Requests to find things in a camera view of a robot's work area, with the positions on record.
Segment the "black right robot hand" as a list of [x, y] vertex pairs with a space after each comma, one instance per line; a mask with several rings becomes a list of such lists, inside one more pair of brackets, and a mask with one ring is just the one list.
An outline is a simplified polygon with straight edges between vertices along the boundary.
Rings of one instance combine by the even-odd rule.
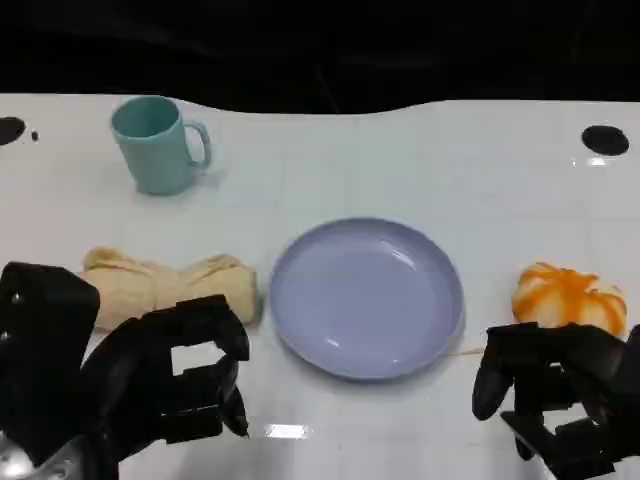
[[480, 421], [500, 415], [519, 456], [539, 457], [557, 479], [610, 474], [630, 453], [613, 390], [625, 348], [591, 325], [492, 327], [472, 413]]

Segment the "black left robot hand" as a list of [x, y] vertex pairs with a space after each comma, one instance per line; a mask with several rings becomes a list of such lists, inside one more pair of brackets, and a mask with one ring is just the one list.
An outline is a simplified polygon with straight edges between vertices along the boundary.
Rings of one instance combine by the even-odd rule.
[[[213, 364], [173, 371], [171, 351], [213, 343]], [[248, 436], [236, 385], [250, 357], [248, 336], [223, 295], [182, 301], [113, 330], [89, 355], [81, 378], [90, 395], [83, 476], [116, 479], [121, 461], [152, 443]]]

